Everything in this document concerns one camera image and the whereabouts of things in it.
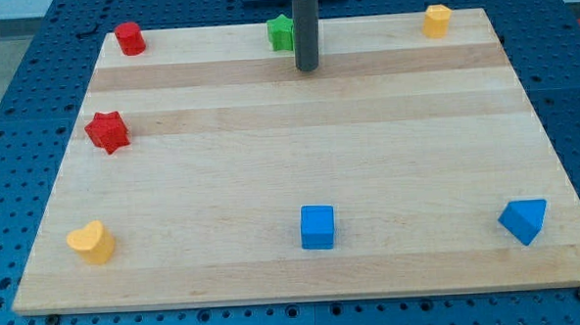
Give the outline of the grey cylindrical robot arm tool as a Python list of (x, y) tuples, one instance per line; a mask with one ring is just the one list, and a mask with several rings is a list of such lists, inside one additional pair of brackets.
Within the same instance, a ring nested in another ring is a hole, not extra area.
[(318, 0), (292, 0), (293, 39), (298, 70), (318, 68)]

